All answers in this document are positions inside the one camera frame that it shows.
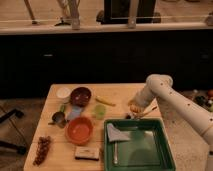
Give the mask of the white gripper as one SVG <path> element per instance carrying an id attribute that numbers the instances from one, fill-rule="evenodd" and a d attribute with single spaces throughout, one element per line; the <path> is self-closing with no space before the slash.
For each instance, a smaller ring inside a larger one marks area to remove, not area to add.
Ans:
<path id="1" fill-rule="evenodd" d="M 128 106 L 136 105 L 141 108 L 141 112 L 150 105 L 150 103 L 154 100 L 154 95 L 149 90 L 141 90 L 138 91 L 135 96 L 128 102 Z"/>

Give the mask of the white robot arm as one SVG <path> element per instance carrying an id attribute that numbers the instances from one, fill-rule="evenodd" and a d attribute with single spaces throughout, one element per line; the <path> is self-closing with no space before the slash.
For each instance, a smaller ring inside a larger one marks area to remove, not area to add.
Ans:
<path id="1" fill-rule="evenodd" d="M 129 101 L 130 110 L 143 116 L 143 111 L 156 97 L 168 102 L 209 145 L 205 171 L 213 171 L 213 114 L 175 91 L 172 85 L 169 75 L 149 75 L 145 86 Z"/>

